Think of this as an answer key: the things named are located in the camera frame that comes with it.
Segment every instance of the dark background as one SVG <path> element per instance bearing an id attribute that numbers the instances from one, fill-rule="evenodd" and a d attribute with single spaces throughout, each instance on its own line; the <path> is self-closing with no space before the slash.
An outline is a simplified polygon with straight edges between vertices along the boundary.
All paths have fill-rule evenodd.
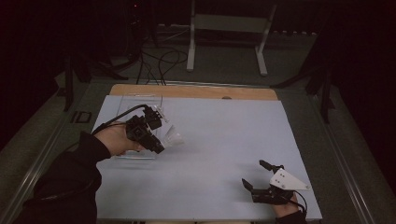
<path id="1" fill-rule="evenodd" d="M 92 6 L 103 3 L 76 0 L 1 3 L 4 19 L 0 43 L 0 102 L 3 104 L 0 106 L 3 130 L 0 148 L 57 91 L 53 78 L 64 70 L 64 55 L 70 43 L 95 60 L 105 61 L 111 54 L 109 49 L 116 49 L 108 37 L 127 38 L 128 34 L 117 33 L 117 29 L 113 34 L 101 33 L 106 21 L 95 17 L 97 11 Z M 120 4 L 127 3 L 130 1 L 120 0 Z M 153 1 L 155 22 L 189 24 L 190 7 L 190 1 L 185 0 Z M 236 12 L 248 16 L 266 13 L 266 8 L 263 1 L 203 0 L 197 5 L 197 11 L 206 13 Z M 112 10 L 116 18 L 120 14 L 117 7 L 113 6 Z M 395 12 L 396 6 L 391 1 L 280 1 L 272 26 L 272 32 L 287 31 L 287 35 L 292 35 L 293 31 L 320 34 L 307 58 L 307 66 L 332 60 L 332 83 L 339 88 L 394 190 Z"/>

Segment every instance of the table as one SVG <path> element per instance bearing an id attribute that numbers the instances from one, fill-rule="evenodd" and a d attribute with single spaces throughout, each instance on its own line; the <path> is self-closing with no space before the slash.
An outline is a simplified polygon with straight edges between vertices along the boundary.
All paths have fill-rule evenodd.
<path id="1" fill-rule="evenodd" d="M 185 144 L 167 148 L 155 160 L 99 162 L 99 219 L 273 220 L 271 207 L 253 203 L 242 186 L 245 178 L 257 188 L 269 187 L 272 173 L 260 167 L 259 160 L 284 164 L 310 185 L 286 114 L 272 90 L 116 85 L 95 127 L 117 114 L 118 95 L 125 93 L 161 93 L 165 116 Z M 224 96 L 233 99 L 220 100 Z M 320 219 L 314 191 L 301 193 L 308 202 L 307 218 Z"/>

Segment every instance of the white table surface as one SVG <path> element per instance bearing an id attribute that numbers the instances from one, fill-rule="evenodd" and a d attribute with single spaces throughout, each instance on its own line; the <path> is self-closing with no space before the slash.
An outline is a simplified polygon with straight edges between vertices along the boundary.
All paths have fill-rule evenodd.
<path id="1" fill-rule="evenodd" d="M 121 96 L 107 96 L 95 127 L 117 116 Z M 271 206 L 253 203 L 245 178 L 268 189 L 265 160 L 311 186 L 280 101 L 163 98 L 163 112 L 185 144 L 155 160 L 111 158 L 98 163 L 99 219 L 274 220 Z M 314 190 L 300 190 L 307 219 L 321 219 Z"/>

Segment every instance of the white metal stand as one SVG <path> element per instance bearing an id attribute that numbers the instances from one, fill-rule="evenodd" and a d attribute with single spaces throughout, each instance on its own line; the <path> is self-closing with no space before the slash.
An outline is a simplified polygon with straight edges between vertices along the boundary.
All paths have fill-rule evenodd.
<path id="1" fill-rule="evenodd" d="M 271 23 L 276 12 L 276 5 L 273 5 L 268 18 L 232 17 L 220 15 L 195 14 L 195 0 L 191 0 L 191 37 L 190 48 L 187 60 L 187 71 L 194 69 L 195 59 L 195 29 L 251 32 L 262 34 L 262 42 L 256 46 L 257 62 L 260 68 L 260 75 L 267 76 L 262 50 L 270 32 Z"/>

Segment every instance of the transparent plastic container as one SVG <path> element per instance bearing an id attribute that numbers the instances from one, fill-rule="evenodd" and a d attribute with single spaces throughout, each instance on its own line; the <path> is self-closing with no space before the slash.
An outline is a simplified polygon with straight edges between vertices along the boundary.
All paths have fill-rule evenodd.
<path id="1" fill-rule="evenodd" d="M 117 115 L 124 113 L 125 111 L 137 106 L 137 105 L 148 105 L 155 110 L 155 106 L 162 109 L 163 97 L 156 94 L 139 94 L 131 93 L 122 96 L 120 107 Z M 137 115 L 138 117 L 144 116 L 143 108 L 138 108 L 135 111 L 125 115 L 118 119 L 120 122 L 125 122 L 131 119 L 132 116 Z M 161 128 L 151 130 L 151 132 L 158 138 L 161 139 Z M 141 151 L 128 150 L 123 155 L 116 156 L 118 159 L 129 159 L 129 160 L 154 160 L 156 156 L 155 152 L 144 149 Z"/>

